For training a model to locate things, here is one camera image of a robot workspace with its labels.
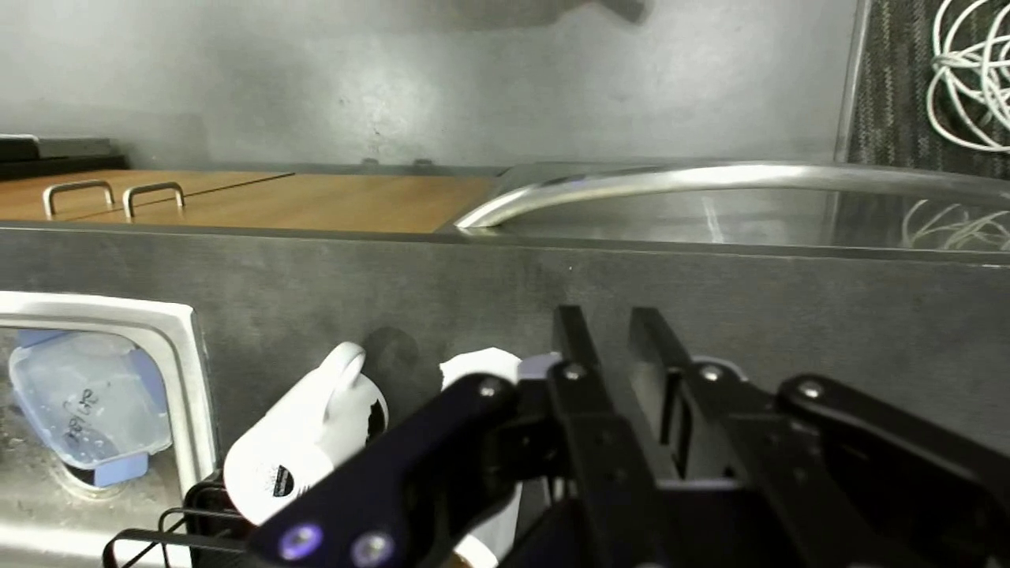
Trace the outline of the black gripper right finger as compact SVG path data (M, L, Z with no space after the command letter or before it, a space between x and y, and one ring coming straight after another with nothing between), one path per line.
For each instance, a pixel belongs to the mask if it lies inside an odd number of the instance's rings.
M768 390L692 358L661 308L627 344L655 369L679 481L750 500L798 568L1007 568L1010 458L847 383Z

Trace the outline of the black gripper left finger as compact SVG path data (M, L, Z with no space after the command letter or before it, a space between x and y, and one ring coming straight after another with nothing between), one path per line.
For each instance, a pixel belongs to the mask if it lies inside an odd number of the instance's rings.
M531 481L575 491L547 506L506 568L661 561L641 529L655 482L617 414L582 305L551 315L560 364L544 379L465 377L383 432L249 536L269 568L439 568Z

